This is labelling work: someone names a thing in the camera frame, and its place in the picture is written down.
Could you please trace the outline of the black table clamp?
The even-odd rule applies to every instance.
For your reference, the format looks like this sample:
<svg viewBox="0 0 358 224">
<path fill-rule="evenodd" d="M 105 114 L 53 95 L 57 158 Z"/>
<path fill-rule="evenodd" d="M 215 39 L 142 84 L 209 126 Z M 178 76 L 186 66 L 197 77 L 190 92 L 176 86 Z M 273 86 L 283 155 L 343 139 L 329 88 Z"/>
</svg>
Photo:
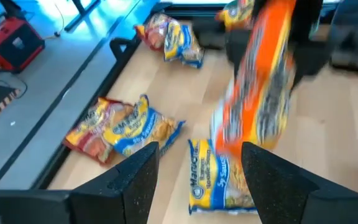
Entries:
<svg viewBox="0 0 358 224">
<path fill-rule="evenodd" d="M 116 60 L 119 61 L 131 57 L 135 49 L 135 44 L 136 39 L 116 37 L 110 41 L 109 46 Z"/>
</svg>

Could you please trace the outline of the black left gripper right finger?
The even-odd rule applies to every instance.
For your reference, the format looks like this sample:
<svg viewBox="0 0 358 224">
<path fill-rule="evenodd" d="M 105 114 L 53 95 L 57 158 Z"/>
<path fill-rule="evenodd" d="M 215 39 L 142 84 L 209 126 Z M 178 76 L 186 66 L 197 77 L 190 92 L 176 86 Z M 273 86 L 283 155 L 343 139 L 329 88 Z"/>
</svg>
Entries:
<svg viewBox="0 0 358 224">
<path fill-rule="evenodd" d="M 251 142 L 241 160 L 262 224 L 358 224 L 358 192 Z"/>
</svg>

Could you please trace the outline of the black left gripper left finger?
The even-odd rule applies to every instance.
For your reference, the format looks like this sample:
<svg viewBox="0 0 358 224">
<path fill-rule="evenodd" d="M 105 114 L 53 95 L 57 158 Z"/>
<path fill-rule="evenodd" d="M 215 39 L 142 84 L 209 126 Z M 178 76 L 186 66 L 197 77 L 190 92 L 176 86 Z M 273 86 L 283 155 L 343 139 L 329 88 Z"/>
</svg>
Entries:
<svg viewBox="0 0 358 224">
<path fill-rule="evenodd" d="M 159 158 L 151 142 L 73 190 L 0 190 L 0 224 L 147 224 Z"/>
</svg>

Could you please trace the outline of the blue soy sauce noodle packet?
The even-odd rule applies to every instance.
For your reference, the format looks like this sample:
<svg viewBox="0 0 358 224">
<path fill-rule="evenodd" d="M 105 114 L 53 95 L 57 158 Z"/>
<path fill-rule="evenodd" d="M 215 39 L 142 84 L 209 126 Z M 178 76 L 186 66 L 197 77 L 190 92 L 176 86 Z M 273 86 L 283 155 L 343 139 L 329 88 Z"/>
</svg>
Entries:
<svg viewBox="0 0 358 224">
<path fill-rule="evenodd" d="M 257 213 L 239 160 L 216 153 L 210 139 L 190 139 L 189 213 Z"/>
<path fill-rule="evenodd" d="M 204 49 L 199 45 L 192 26 L 170 21 L 164 41 L 164 61 L 179 59 L 195 68 L 203 66 Z"/>
<path fill-rule="evenodd" d="M 156 141 L 163 156 L 179 136 L 184 124 L 184 120 L 177 121 L 155 110 L 149 105 L 148 96 L 141 95 L 132 113 L 106 128 L 103 138 L 116 152 L 126 157 Z"/>
</svg>

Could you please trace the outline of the red portable power station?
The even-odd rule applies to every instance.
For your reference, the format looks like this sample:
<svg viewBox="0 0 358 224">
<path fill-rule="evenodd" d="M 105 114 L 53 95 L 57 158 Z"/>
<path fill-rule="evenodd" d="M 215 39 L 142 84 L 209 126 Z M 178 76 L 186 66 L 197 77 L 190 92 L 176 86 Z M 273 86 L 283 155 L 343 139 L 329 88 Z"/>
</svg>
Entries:
<svg viewBox="0 0 358 224">
<path fill-rule="evenodd" d="M 7 17 L 0 23 L 0 68 L 19 73 L 45 48 L 45 40 L 25 20 Z"/>
</svg>

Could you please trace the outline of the orange Maruchan noodle packet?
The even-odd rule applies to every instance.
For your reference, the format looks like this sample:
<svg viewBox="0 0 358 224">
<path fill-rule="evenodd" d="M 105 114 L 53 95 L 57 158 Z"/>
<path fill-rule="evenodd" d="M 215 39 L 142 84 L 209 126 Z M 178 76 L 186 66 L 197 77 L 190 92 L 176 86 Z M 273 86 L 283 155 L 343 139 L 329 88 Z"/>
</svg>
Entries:
<svg viewBox="0 0 358 224">
<path fill-rule="evenodd" d="M 295 63 L 288 36 L 296 0 L 268 0 L 254 21 L 237 77 L 214 114 L 217 153 L 241 156 L 243 142 L 275 147 L 288 120 Z"/>
<path fill-rule="evenodd" d="M 223 22 L 226 31 L 251 28 L 254 3 L 254 0 L 233 0 L 215 15 L 215 19 Z"/>
</svg>

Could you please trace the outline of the black upright panel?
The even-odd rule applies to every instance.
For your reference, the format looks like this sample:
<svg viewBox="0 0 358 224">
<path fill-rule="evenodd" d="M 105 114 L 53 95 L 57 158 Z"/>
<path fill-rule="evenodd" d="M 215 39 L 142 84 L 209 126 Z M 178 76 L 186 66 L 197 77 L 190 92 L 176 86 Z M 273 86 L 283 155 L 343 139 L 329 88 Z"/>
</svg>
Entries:
<svg viewBox="0 0 358 224">
<path fill-rule="evenodd" d="M 0 0 L 0 3 L 5 10 L 3 15 L 6 19 L 10 17 L 16 17 L 25 20 L 25 12 L 13 0 Z"/>
</svg>

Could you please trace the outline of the red roast beef noodle packet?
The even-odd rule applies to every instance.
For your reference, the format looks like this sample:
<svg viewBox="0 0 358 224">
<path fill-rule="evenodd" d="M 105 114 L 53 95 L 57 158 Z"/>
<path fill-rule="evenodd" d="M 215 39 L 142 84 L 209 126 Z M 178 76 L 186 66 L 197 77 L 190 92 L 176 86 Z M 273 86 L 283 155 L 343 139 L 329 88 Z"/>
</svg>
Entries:
<svg viewBox="0 0 358 224">
<path fill-rule="evenodd" d="M 113 146 L 103 133 L 133 112 L 134 106 L 122 101 L 99 97 L 79 124 L 63 141 L 72 150 L 86 154 L 102 165 L 108 165 L 114 156 Z"/>
<path fill-rule="evenodd" d="M 168 23 L 171 17 L 157 13 L 154 14 L 144 25 L 135 25 L 137 36 L 150 47 L 151 50 L 163 50 Z"/>
</svg>

